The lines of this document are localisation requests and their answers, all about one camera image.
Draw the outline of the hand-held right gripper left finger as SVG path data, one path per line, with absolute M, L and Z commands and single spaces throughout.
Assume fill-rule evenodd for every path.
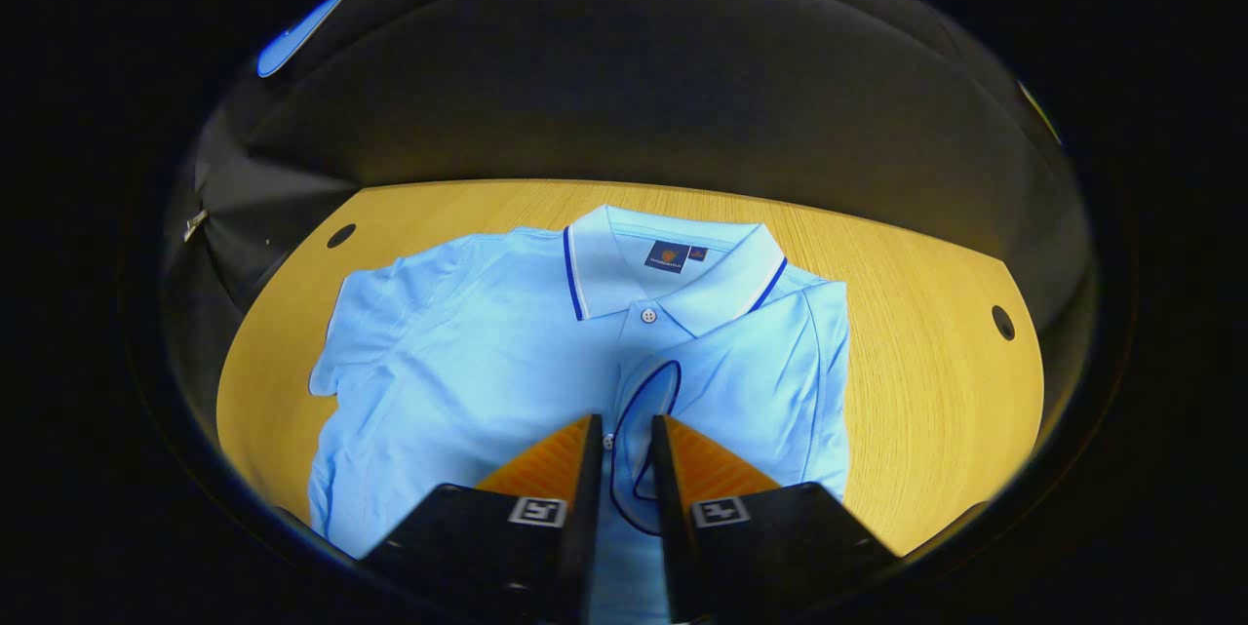
M 475 487 L 433 488 L 362 568 L 426 623 L 584 624 L 603 452 L 588 413 Z

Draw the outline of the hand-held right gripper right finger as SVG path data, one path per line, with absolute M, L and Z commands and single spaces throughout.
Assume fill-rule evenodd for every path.
M 781 487 L 671 415 L 651 418 L 650 453 L 678 624 L 812 624 L 899 571 L 817 482 Z

